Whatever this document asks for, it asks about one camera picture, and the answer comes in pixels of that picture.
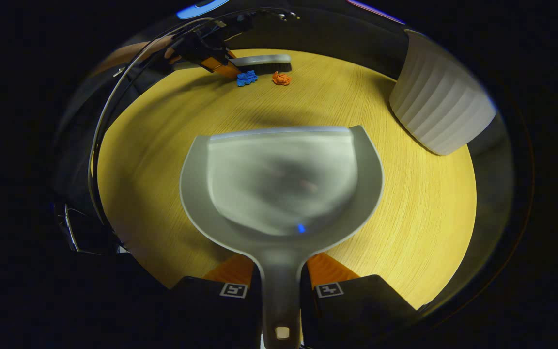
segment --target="wooden table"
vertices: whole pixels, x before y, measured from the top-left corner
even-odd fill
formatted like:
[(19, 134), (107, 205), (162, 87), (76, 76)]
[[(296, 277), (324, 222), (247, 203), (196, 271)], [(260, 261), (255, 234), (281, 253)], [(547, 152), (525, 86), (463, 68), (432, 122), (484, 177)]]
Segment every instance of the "wooden table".
[(202, 68), (178, 70), (133, 102), (106, 133), (100, 197), (133, 256), (172, 287), (233, 254), (202, 236), (180, 203), (180, 169), (195, 136), (360, 124), (383, 163), (383, 197), (365, 227), (328, 254), (361, 276), (379, 274), (415, 308), (431, 301), (471, 239), (476, 186), (468, 148), (441, 157), (419, 145), (390, 113), (395, 81), (376, 71), (299, 51), (234, 52), (289, 53), (292, 83), (276, 86), (263, 75), (239, 88)]

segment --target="crumpled blue paper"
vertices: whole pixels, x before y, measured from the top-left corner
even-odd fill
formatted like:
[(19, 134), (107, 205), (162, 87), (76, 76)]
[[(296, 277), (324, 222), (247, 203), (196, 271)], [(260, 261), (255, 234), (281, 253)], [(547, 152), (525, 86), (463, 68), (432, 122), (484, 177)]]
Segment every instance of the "crumpled blue paper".
[(239, 75), (236, 76), (237, 80), (236, 83), (238, 84), (239, 87), (251, 84), (251, 82), (256, 82), (257, 81), (257, 75), (255, 75), (255, 71), (248, 71), (246, 73), (240, 73)]

